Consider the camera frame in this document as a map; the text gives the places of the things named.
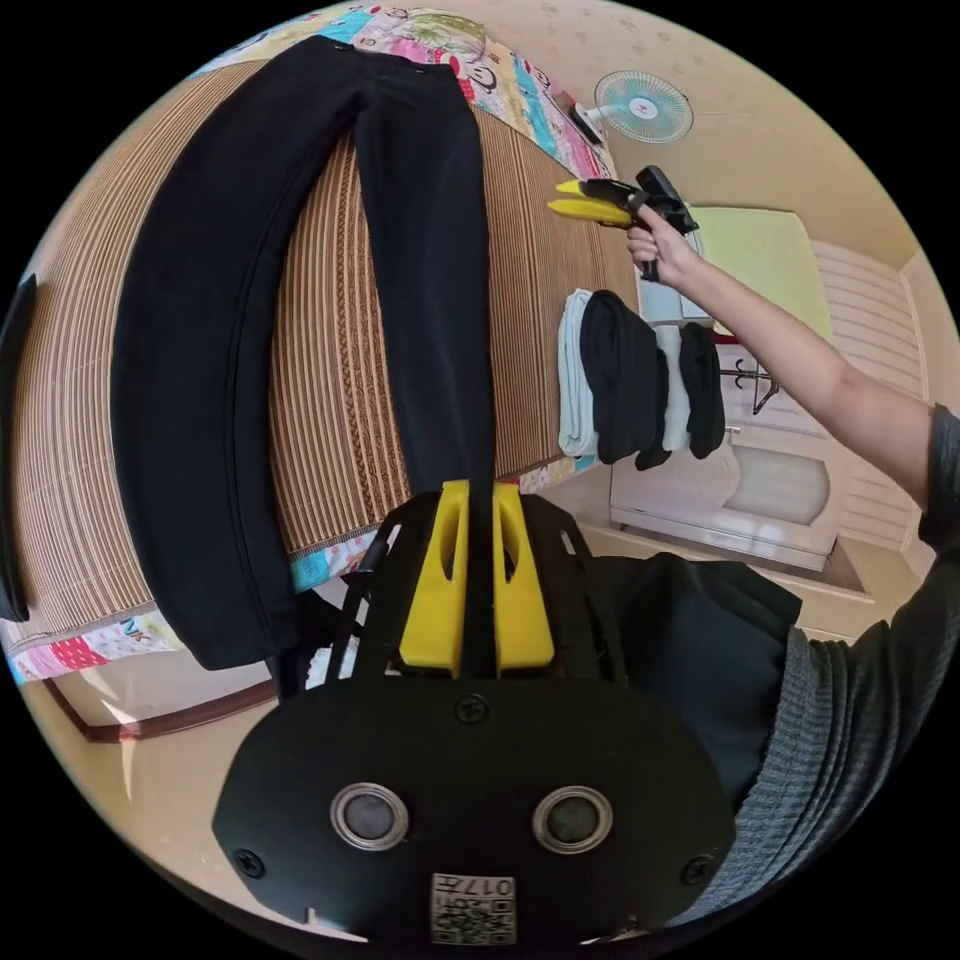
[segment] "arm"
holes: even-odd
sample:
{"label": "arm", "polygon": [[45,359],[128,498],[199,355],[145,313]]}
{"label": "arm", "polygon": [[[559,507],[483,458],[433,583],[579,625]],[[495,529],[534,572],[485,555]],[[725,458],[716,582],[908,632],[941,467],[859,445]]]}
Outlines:
{"label": "arm", "polygon": [[851,366],[804,324],[707,263],[644,207],[634,261],[657,260],[661,280],[723,324],[845,447],[899,484],[926,510],[932,410]]}

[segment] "cabinet door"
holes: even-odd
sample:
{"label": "cabinet door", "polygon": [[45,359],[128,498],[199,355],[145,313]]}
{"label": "cabinet door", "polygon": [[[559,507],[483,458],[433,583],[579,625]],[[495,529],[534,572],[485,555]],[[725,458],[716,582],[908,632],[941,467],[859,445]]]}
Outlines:
{"label": "cabinet door", "polygon": [[846,499],[849,460],[830,438],[730,427],[704,460],[678,451],[661,467],[616,464],[611,517],[772,560],[822,569]]}

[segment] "black sock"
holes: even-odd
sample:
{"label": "black sock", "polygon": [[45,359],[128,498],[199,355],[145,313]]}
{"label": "black sock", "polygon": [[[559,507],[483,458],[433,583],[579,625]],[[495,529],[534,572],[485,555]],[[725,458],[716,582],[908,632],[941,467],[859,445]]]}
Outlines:
{"label": "black sock", "polygon": [[699,323],[688,323],[680,331],[680,375],[690,398],[690,452],[703,460],[723,443],[726,420],[717,347]]}
{"label": "black sock", "polygon": [[656,439],[657,352],[653,330],[615,293],[598,290],[587,301],[580,358],[602,463],[646,450]]}
{"label": "black sock", "polygon": [[667,397],[670,393],[670,373],[667,369],[667,357],[660,349],[657,350],[657,411],[656,424],[657,432],[654,437],[653,445],[646,450],[641,450],[634,460],[634,466],[638,470],[649,470],[651,467],[659,467],[670,459],[670,453],[663,449],[663,433],[666,427],[665,419],[667,415]]}

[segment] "qr code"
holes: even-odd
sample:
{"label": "qr code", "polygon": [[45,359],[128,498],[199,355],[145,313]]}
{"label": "qr code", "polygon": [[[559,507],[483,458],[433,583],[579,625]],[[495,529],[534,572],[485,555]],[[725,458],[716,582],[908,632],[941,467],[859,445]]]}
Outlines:
{"label": "qr code", "polygon": [[517,942],[512,877],[435,873],[430,930],[434,943],[505,946]]}

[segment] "bamboo mat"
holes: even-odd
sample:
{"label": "bamboo mat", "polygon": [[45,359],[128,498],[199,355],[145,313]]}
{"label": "bamboo mat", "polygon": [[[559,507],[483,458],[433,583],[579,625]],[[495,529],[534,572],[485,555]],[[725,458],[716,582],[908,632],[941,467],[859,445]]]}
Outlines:
{"label": "bamboo mat", "polygon": [[[31,617],[6,625],[13,643],[69,636],[151,602],[110,442],[117,301],[158,185],[197,127],[260,66],[192,78],[144,114],[78,185],[28,267],[40,287],[17,382],[12,487]],[[560,456],[557,325],[567,295],[607,288],[636,309],[637,292],[619,231],[547,210],[570,174],[475,112],[490,227],[497,471],[506,476]],[[378,523],[407,497],[349,138],[291,240],[271,375],[272,467],[291,553]]]}

